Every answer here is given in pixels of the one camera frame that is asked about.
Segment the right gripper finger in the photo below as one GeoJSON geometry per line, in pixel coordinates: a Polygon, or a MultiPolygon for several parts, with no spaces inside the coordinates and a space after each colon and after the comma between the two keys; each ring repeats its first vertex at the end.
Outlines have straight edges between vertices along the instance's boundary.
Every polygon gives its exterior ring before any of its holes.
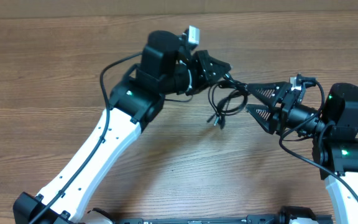
{"type": "Polygon", "coordinates": [[[279,108],[269,108],[265,105],[248,104],[246,111],[258,122],[260,127],[269,134],[279,130],[279,108]]]}
{"type": "Polygon", "coordinates": [[[251,83],[247,86],[247,91],[269,108],[280,103],[290,90],[291,84],[288,82],[251,83]]]}

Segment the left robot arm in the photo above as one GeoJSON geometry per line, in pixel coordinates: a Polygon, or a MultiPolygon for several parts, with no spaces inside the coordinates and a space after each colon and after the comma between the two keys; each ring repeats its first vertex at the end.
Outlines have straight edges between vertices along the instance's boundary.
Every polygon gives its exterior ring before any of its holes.
{"type": "Polygon", "coordinates": [[[192,96],[227,77],[230,65],[198,50],[200,32],[149,34],[122,80],[104,92],[97,126],[62,171],[37,195],[22,193],[13,205],[16,223],[112,223],[107,212],[88,203],[120,155],[163,108],[169,94],[192,96]]]}

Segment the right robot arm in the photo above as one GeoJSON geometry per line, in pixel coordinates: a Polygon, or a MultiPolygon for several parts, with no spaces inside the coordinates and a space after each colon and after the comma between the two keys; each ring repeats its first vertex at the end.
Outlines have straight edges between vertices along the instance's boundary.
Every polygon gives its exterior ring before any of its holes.
{"type": "Polygon", "coordinates": [[[255,83],[247,91],[260,104],[246,110],[279,146],[320,172],[337,223],[358,223],[358,86],[335,83],[321,94],[318,109],[303,105],[307,88],[320,87],[314,78],[255,83]]]}

